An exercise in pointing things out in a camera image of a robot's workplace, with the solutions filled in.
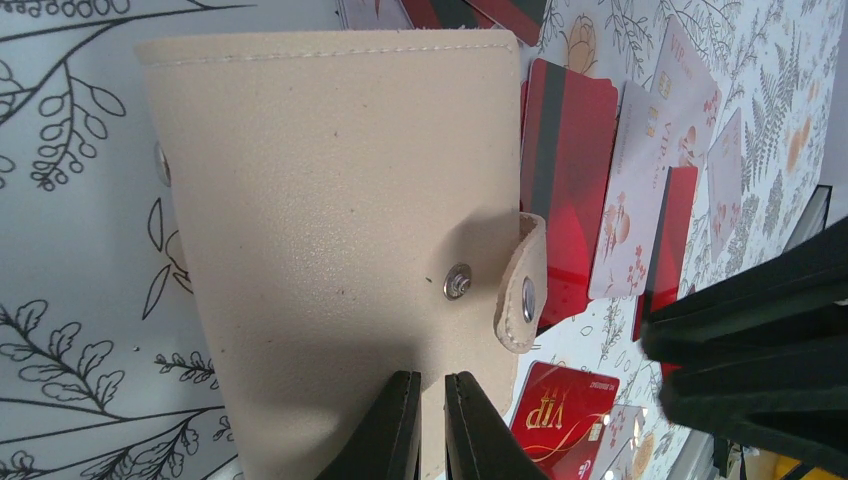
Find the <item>red vip card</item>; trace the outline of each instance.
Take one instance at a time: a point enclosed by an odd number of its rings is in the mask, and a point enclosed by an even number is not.
[[[547,221],[548,300],[539,326],[589,305],[589,275],[609,179],[618,90],[541,59],[527,86],[521,203]]]
[[[468,3],[507,30],[512,30],[527,45],[539,42],[548,0],[468,0]]]
[[[510,429],[551,478],[586,479],[618,385],[617,378],[534,362]]]
[[[672,168],[668,173],[645,293],[636,304],[634,342],[641,337],[642,322],[649,313],[677,301],[697,181],[696,167]]]
[[[415,28],[492,28],[495,23],[462,0],[401,0]]]
[[[603,419],[606,428],[589,480],[632,478],[633,456],[645,429],[644,412],[645,409],[638,406],[612,407]]]

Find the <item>white patterned surface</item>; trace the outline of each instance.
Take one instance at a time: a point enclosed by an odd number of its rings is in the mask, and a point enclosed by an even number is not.
[[[649,86],[675,14],[727,99],[717,131],[742,107],[743,218],[711,263],[701,182],[682,290],[778,254],[818,181],[843,3],[551,1],[527,59]],[[338,28],[334,0],[217,8],[246,3],[0,0],[0,480],[239,477],[131,47]],[[618,376],[622,403],[650,406],[637,474],[659,479],[686,435],[655,406],[633,308],[595,301],[547,332],[515,394],[534,359]]]

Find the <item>card chip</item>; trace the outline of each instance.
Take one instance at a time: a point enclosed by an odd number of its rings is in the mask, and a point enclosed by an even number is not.
[[[657,116],[659,113],[654,107],[648,109],[648,136],[653,137],[657,128]]]
[[[592,430],[589,431],[589,441],[597,442],[598,438],[601,437],[601,424],[596,423],[592,425]]]
[[[660,95],[662,95],[663,98],[665,98],[665,99],[667,99],[668,96],[671,94],[671,79],[668,78],[668,75],[666,75],[665,72],[663,72],[662,75],[660,75],[659,92],[660,92]]]

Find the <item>black stripe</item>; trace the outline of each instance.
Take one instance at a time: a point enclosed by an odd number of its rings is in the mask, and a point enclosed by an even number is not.
[[[657,234],[654,238],[654,251],[651,253],[651,265],[648,267],[648,278],[645,279],[645,301],[642,304],[642,318],[649,318],[652,309],[652,303],[654,300],[654,294],[658,293],[654,291],[656,287],[655,283],[657,282],[657,267],[660,263],[660,252],[662,251],[662,232],[665,230],[665,215],[666,215],[666,206],[668,206],[668,196],[671,193],[671,168],[666,168],[666,178],[665,178],[665,191],[663,192],[663,203],[660,207],[660,217],[657,222]]]
[[[477,28],[477,17],[471,5],[462,0],[430,0],[442,28]]]
[[[533,196],[530,211],[550,220],[554,195],[556,152],[562,120],[562,99],[565,92],[565,69],[555,65],[545,68],[545,92],[539,113],[539,138],[536,139],[536,166],[533,171]]]
[[[517,9],[536,22],[536,25],[542,25],[548,0],[511,0],[511,2]]]
[[[805,463],[799,463],[795,465],[789,473],[783,476],[781,480],[801,480],[804,476],[813,471],[812,465],[807,465]]]

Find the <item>pink floral card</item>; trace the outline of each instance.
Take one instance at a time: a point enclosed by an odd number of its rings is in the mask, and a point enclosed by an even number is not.
[[[670,16],[651,91],[665,100],[675,122],[671,132],[673,167],[703,171],[721,106],[721,91],[680,21]]]
[[[641,295],[673,148],[658,95],[625,85],[589,298]]]
[[[710,248],[715,260],[730,238],[742,205],[742,112],[730,117],[710,149]]]

